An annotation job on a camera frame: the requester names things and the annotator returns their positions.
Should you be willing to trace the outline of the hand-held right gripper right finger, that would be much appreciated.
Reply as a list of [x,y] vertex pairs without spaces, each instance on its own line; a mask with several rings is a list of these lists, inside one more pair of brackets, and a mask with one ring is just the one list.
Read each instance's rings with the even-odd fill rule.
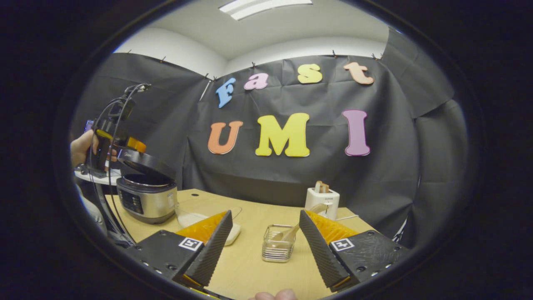
[[410,251],[376,230],[357,232],[308,210],[301,210],[299,227],[331,292],[375,277]]

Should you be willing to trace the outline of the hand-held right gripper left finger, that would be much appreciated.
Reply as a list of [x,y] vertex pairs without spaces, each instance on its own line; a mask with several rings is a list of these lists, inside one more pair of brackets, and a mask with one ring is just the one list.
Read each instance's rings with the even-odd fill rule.
[[211,281],[233,225],[232,211],[226,210],[177,232],[159,230],[125,253],[158,275],[201,290]]

